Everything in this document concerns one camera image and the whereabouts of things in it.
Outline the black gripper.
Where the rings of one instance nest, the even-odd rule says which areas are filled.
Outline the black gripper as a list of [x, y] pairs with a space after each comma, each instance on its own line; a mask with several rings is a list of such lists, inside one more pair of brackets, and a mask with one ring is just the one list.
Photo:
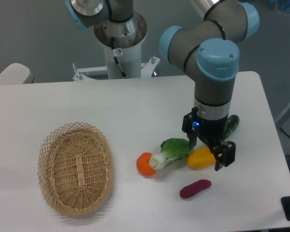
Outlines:
[[197, 138], [210, 147], [216, 159], [215, 171], [219, 171], [235, 161], [236, 144], [223, 140], [228, 115], [218, 120], [209, 120], [197, 115], [198, 112], [199, 108], [193, 107], [191, 112], [184, 116], [182, 131], [187, 134], [190, 148], [194, 148]]

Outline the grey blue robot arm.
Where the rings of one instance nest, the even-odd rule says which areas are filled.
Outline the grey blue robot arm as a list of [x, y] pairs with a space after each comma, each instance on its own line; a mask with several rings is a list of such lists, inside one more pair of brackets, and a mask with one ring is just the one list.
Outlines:
[[[94, 28], [105, 48], [110, 79], [141, 77], [139, 45], [147, 24], [131, 0], [68, 0], [65, 5], [79, 29]], [[167, 28], [159, 52], [194, 81], [194, 106], [184, 116], [182, 130], [190, 147], [198, 140], [209, 147], [219, 170], [235, 160], [236, 145], [226, 141], [223, 133], [239, 70], [237, 43], [258, 30], [260, 18], [247, 2], [196, 0], [194, 5], [203, 22], [193, 29]]]

